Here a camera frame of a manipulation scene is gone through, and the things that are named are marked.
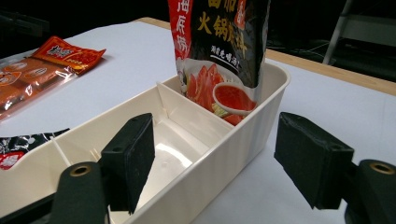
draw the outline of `dark background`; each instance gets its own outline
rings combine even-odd
[[[321,62],[345,2],[346,0],[272,0],[267,48]],[[96,27],[125,23],[142,17],[169,21],[166,0],[8,0],[0,3],[0,10],[49,22],[48,32],[42,36],[31,36],[15,32],[12,26],[0,21],[0,59],[39,48],[51,35],[67,38]],[[350,12],[396,19],[396,1],[355,0]],[[343,39],[338,43],[332,65],[396,81],[396,48]]]

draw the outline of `storage box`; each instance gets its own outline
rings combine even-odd
[[[260,104],[237,126],[182,96],[172,77],[35,148],[0,172],[0,217],[55,192],[67,166],[98,161],[128,119],[150,112],[156,156],[148,182],[134,214],[110,212],[111,222],[191,222],[264,148],[290,75],[263,66]]]

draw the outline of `hot pot seasoning package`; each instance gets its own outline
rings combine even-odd
[[[181,92],[232,125],[258,104],[270,0],[168,0]]]
[[[105,51],[73,46],[52,36],[29,57],[0,67],[0,121],[45,90],[85,74]]]

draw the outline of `red sauce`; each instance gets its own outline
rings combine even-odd
[[[222,105],[232,109],[252,110],[256,107],[256,102],[250,100],[244,91],[234,86],[218,86],[215,96]]]

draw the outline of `white table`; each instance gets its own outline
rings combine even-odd
[[[66,39],[89,49],[106,49],[89,73],[52,90],[0,123],[0,136],[74,128],[176,74],[167,29],[136,21],[98,28]],[[0,60],[15,60],[21,55]],[[299,114],[356,149],[353,161],[396,164],[396,97],[296,66],[289,70],[280,111]],[[193,221],[204,223],[345,223],[339,210],[312,210],[274,159],[277,120],[266,148]]]

